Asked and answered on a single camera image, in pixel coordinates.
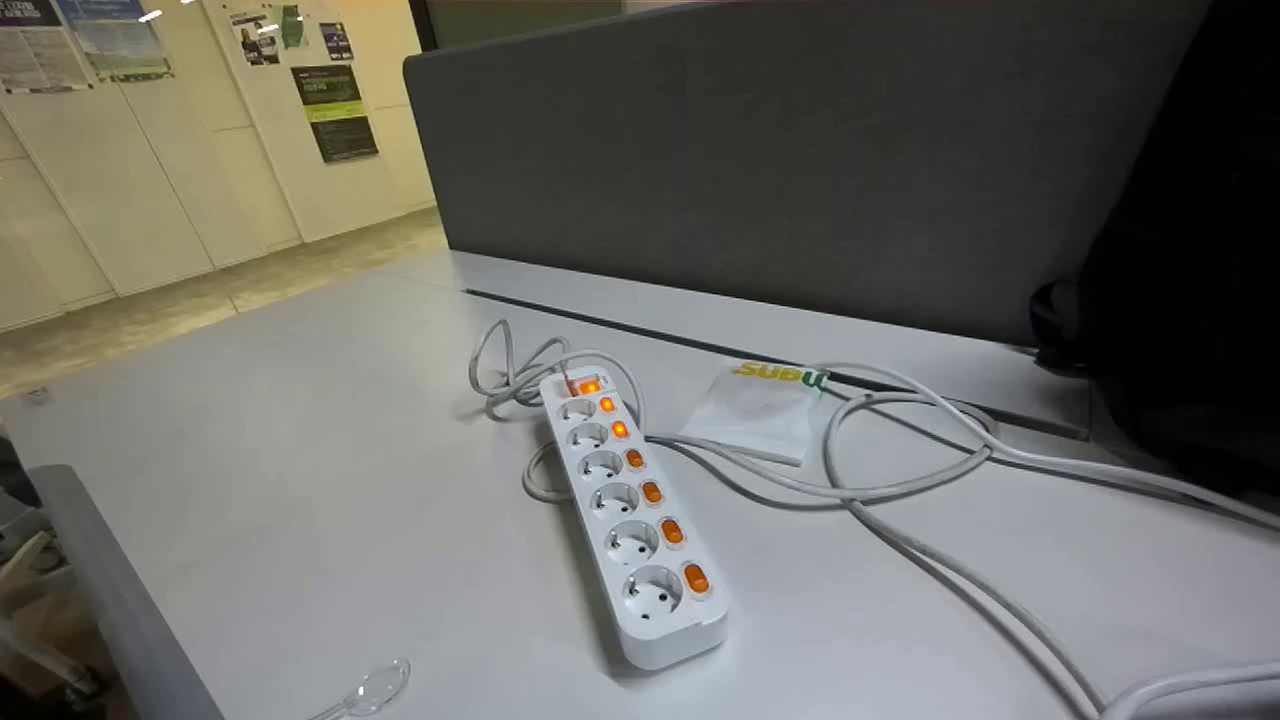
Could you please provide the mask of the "clear plastic bag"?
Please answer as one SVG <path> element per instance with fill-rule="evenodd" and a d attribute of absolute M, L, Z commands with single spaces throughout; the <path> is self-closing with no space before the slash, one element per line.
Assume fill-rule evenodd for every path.
<path fill-rule="evenodd" d="M 801 466 L 816 426 L 819 372 L 730 363 L 697 400 L 682 430 L 718 446 Z"/>

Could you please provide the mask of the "white six-socket power strip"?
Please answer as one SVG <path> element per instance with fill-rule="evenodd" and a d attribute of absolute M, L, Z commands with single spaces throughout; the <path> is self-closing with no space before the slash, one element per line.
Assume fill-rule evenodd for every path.
<path fill-rule="evenodd" d="M 538 400 L 622 658 L 661 672 L 718 647 L 729 584 L 618 385 L 569 366 Z"/>

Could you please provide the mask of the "grey desk divider panel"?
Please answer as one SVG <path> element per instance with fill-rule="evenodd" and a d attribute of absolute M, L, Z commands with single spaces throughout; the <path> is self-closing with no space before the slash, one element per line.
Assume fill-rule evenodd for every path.
<path fill-rule="evenodd" d="M 458 253 L 1022 343 L 1212 0 L 704 0 L 405 64 Z"/>

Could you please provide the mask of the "green black wall poster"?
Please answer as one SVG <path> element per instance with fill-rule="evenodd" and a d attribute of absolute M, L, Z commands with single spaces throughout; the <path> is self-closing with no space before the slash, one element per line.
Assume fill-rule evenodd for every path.
<path fill-rule="evenodd" d="M 301 93 L 323 162 L 376 156 L 370 121 L 348 64 L 296 68 L 290 85 Z"/>

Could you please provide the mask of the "small wall notices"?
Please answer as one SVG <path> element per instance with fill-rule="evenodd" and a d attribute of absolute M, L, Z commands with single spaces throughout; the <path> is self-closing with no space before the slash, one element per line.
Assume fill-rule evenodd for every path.
<path fill-rule="evenodd" d="M 354 61 L 335 0 L 229 0 L 223 14 L 246 68 Z"/>

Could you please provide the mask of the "white wall poster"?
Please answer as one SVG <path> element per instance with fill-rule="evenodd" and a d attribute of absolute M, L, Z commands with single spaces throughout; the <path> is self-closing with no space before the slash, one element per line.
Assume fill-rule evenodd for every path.
<path fill-rule="evenodd" d="M 143 0 L 0 0 L 0 86 L 70 93 L 169 81 L 172 61 Z"/>

